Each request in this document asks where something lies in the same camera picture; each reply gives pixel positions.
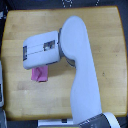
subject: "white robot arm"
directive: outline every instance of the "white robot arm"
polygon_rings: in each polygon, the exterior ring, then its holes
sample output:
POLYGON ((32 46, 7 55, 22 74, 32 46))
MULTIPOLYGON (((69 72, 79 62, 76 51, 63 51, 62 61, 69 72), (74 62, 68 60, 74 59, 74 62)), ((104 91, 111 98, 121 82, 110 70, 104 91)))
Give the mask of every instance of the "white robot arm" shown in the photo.
POLYGON ((102 114, 87 29, 82 19, 77 16, 68 18, 59 33, 53 31, 35 35, 23 43, 25 69, 59 62, 63 56, 76 68, 70 95, 74 124, 91 127, 97 122, 97 127, 100 128, 101 122, 106 120, 111 128, 120 128, 113 114, 102 114))

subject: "wooden surface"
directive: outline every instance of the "wooden surface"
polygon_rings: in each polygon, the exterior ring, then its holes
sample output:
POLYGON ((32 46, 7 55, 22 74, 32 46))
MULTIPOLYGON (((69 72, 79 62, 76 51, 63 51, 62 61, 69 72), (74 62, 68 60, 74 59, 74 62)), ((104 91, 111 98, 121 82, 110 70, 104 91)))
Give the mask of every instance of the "wooden surface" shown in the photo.
POLYGON ((94 7, 8 13, 1 57, 8 119, 71 117, 75 69, 62 59, 49 66, 48 82, 31 81, 31 70, 23 68, 22 45, 29 36, 59 30, 72 15, 80 16, 88 30, 103 112, 126 115, 127 59, 120 16, 116 7, 94 7))

